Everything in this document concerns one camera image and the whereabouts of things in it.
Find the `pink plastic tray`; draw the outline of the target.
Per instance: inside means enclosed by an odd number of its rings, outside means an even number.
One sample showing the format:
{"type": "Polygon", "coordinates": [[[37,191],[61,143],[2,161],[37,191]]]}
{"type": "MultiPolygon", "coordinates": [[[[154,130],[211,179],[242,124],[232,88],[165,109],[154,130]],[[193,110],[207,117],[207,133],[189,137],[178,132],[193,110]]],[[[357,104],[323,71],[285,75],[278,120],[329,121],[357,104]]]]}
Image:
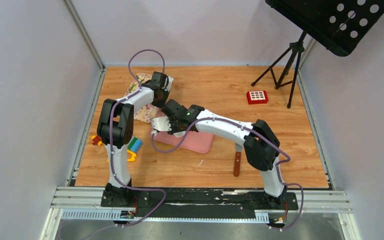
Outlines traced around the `pink plastic tray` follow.
{"type": "MultiPolygon", "coordinates": [[[[153,139],[156,143],[163,143],[166,147],[170,146],[171,148],[174,148],[182,138],[183,136],[176,137],[175,135],[168,134],[164,131],[158,132],[153,139]]],[[[213,139],[213,134],[189,131],[185,140],[179,147],[196,153],[205,154],[210,150],[213,139]]]]}

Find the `white dough ball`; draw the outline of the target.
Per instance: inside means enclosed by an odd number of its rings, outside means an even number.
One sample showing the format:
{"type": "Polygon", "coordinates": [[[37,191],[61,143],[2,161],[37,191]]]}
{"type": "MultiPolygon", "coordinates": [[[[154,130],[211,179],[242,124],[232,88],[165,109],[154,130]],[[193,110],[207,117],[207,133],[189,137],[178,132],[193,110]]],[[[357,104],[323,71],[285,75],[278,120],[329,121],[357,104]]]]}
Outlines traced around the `white dough ball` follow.
{"type": "Polygon", "coordinates": [[[185,134],[186,134],[186,131],[181,131],[181,132],[176,132],[176,133],[174,133],[174,136],[175,136],[176,138],[181,138],[181,137],[183,137],[185,134]]]}

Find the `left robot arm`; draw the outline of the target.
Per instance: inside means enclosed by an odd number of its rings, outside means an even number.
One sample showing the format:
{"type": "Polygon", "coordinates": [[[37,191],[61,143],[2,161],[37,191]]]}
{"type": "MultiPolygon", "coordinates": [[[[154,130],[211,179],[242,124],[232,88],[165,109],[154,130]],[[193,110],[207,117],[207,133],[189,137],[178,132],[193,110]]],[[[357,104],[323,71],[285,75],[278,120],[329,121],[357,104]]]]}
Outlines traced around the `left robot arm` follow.
{"type": "Polygon", "coordinates": [[[134,133],[134,114],[146,105],[163,107],[173,81],[171,76],[155,71],[132,93],[103,102],[96,132],[107,151],[109,181],[103,191],[102,207],[126,207],[132,203],[136,189],[128,168],[128,146],[134,133]]]}

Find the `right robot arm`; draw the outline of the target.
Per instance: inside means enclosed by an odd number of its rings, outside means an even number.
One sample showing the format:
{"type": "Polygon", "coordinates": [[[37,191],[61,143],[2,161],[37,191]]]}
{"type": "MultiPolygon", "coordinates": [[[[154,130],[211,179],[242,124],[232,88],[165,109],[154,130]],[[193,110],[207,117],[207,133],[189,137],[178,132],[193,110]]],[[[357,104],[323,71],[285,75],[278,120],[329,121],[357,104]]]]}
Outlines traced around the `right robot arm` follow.
{"type": "Polygon", "coordinates": [[[151,120],[156,132],[166,132],[182,140],[189,132],[203,132],[233,141],[239,151],[245,151],[247,162],[260,171],[266,204],[278,209],[285,203],[287,187],[281,183],[276,170],[280,141],[265,121],[232,120],[199,105],[186,108],[173,99],[163,106],[161,112],[163,116],[151,120]]]}

